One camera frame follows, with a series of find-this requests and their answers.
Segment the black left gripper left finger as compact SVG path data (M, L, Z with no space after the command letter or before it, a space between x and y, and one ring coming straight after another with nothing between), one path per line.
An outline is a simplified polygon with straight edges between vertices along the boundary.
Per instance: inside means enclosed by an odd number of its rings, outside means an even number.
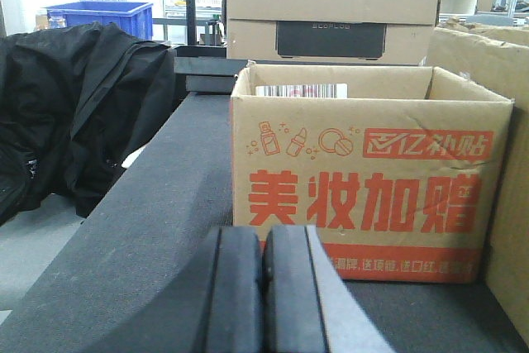
M260 243L251 227L223 227L214 260L200 352L261 352Z

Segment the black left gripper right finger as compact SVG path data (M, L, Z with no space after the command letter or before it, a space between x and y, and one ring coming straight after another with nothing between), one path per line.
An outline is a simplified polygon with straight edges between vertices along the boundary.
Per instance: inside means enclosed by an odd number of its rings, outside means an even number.
M268 352L391 352L312 226L274 226L264 249Z

